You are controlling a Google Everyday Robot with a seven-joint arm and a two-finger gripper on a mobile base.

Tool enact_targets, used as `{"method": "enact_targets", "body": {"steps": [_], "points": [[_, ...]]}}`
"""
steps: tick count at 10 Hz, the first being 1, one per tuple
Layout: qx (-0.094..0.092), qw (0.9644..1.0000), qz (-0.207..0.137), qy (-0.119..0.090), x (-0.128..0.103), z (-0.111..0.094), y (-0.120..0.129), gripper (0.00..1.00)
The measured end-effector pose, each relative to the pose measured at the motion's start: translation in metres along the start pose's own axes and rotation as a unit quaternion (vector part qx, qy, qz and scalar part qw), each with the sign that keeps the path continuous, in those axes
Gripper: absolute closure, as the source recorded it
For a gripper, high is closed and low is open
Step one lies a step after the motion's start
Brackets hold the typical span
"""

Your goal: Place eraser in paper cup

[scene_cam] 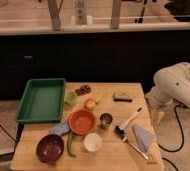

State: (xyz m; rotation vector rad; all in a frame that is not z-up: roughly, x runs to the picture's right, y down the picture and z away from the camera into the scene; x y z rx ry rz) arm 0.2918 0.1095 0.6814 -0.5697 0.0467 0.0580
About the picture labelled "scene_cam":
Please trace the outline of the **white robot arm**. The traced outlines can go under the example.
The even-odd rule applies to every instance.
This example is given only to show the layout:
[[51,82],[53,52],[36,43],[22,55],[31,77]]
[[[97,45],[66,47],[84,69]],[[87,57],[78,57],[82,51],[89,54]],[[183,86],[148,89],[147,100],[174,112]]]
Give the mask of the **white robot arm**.
[[147,94],[147,99],[154,127],[164,116],[160,108],[171,104],[174,99],[190,108],[190,63],[181,62],[158,70],[154,75],[154,86]]

